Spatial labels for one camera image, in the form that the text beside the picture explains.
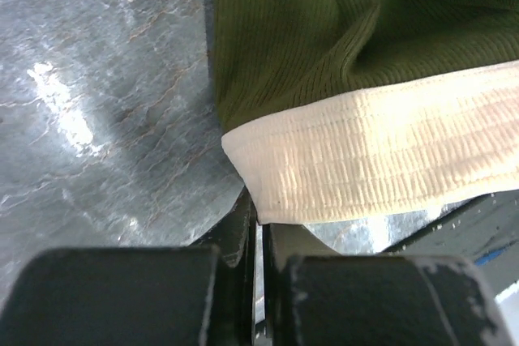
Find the olive green underwear cream waistband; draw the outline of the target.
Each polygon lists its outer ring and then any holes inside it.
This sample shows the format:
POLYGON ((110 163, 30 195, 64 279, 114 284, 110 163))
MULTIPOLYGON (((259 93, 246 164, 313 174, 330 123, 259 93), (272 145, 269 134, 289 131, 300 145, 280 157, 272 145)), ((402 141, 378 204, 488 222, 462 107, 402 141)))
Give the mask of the olive green underwear cream waistband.
POLYGON ((222 147, 261 224, 518 187, 518 0, 214 0, 222 147))

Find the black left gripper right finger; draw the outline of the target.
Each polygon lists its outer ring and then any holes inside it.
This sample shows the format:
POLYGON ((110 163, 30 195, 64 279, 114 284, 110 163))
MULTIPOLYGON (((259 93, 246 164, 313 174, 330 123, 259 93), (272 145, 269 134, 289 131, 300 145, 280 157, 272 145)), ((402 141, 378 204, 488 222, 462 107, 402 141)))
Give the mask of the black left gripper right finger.
POLYGON ((275 345, 510 345, 470 261, 337 253, 302 226, 263 229, 268 336, 275 345))

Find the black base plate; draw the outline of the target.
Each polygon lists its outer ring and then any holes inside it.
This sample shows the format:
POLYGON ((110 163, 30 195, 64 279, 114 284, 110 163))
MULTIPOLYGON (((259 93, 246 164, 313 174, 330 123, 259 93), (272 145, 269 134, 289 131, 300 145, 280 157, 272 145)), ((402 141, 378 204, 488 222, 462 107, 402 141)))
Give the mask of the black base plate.
POLYGON ((518 192, 472 199, 384 251, 465 257, 502 293, 518 281, 518 192))

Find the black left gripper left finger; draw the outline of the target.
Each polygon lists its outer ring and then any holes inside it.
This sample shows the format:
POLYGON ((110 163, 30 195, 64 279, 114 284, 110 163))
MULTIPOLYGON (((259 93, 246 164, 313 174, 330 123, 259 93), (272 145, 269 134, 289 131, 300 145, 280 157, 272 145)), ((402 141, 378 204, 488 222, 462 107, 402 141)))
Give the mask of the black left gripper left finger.
POLYGON ((249 345, 252 201, 188 246, 60 248, 20 272, 4 345, 249 345))

